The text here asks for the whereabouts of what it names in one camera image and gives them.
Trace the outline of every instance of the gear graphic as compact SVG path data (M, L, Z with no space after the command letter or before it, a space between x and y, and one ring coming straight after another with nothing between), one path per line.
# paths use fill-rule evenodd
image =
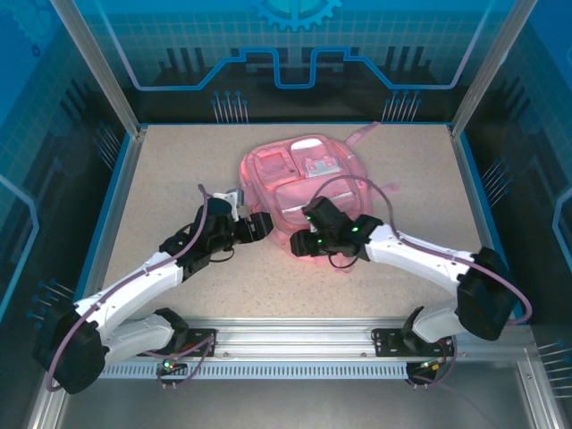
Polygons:
M12 12L18 27L33 43L39 43L54 24L48 0L2 0L0 12L2 11Z
M300 27L322 25L322 18L331 18L333 8L341 6L341 0L252 0L252 4L258 10L258 18L266 18L269 25L297 31Z

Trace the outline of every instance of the white arm segment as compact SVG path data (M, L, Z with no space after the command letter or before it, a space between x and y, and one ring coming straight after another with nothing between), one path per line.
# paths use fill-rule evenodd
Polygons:
M165 347L172 337L174 329L159 315L150 315L137 322L122 324L115 329L104 346L109 348L105 354L105 366L121 362L124 359Z
M457 299L425 307L413 322L413 332L423 341L433 343L441 338L467 332L455 313Z
M424 248L438 250L468 261L474 261L469 252L441 248L427 241L418 240L400 233L403 238L412 241ZM466 332L461 325L457 310L458 277L467 273L466 265L456 264L442 257L434 257L425 252L415 250L400 243L395 238L390 225L375 228L369 236L371 241L366 244L366 253L371 261L397 266L405 271L416 274L447 290L454 299L425 307L413 323L413 332L423 341L433 343L441 338Z
M406 234L401 234L401 236L424 248L438 250L442 253L473 261L469 252L441 248L427 241L409 237ZM398 268L438 284L451 295L457 297L457 287L459 284L457 279L460 274L467 273L468 267L466 265L456 264L442 257L434 257L433 255L415 250L400 243L394 236L390 225L378 226L374 229L369 238L371 241L369 244L366 244L366 253L370 261L397 266Z
M135 270L133 273L150 267L171 257L168 253L155 252L145 264ZM182 268L176 265L176 261L154 270L148 274L144 274L137 280L126 284L116 291L99 310L88 317L88 323L97 322L97 330L101 335L102 342L111 336L115 328L125 321L135 311L147 304L157 295L162 294L170 288L182 283ZM101 290L91 297L78 301L76 312L83 315L88 309L96 303L109 289Z

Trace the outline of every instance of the pink strap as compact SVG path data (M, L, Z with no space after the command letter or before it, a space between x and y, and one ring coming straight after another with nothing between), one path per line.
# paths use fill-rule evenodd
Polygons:
M380 122L372 122L369 125L366 125L365 127L360 128L359 130L357 130L351 136L348 137L348 139L346 140L346 145L348 145L349 147L354 146L363 137L365 137L369 133L369 131L373 130L378 125L381 125L381 123Z

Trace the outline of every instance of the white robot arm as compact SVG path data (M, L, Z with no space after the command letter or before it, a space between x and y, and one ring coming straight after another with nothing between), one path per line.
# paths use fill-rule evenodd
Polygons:
M441 248L394 231L380 219L365 214L352 221L324 197L315 198L302 211L313 228L292 236L290 246L294 255L342 253L346 257L394 265L438 284L452 295L451 300L436 306L417 308L406 321L401 335L412 351L462 332L489 341L499 338L517 297L494 279L467 264L455 262L455 259L468 261L503 278L509 277L506 266L493 250L482 248L474 254Z
M33 357L47 371L63 339L73 326L71 339L56 362L55 379L69 393L82 391L92 384L106 366L155 350L162 355L181 352L188 345L188 326L168 308L137 322L123 324L151 299L178 286L205 268L219 251L234 251L235 244L263 239L273 228L268 213L240 218L241 191L214 194L200 207L194 223L168 238L145 264L133 273L98 293L74 304L51 306L36 341ZM204 227L195 244L187 245L195 235L203 210Z

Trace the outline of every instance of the speckled work surface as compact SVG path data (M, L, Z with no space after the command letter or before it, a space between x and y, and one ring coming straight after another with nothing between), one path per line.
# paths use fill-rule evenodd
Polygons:
M105 285L140 266L163 240L191 222L201 204L197 183L226 191L238 185L242 157L264 143L312 133L344 140L356 124L149 126ZM444 125L382 125L355 147L370 177L390 194L398 228L442 246L478 250L480 242ZM381 201L375 214L386 218ZM237 246L234 258L210 265L143 308L171 307L185 316L408 315L444 300L439 287L388 265L359 262L335 273L289 257L270 240Z

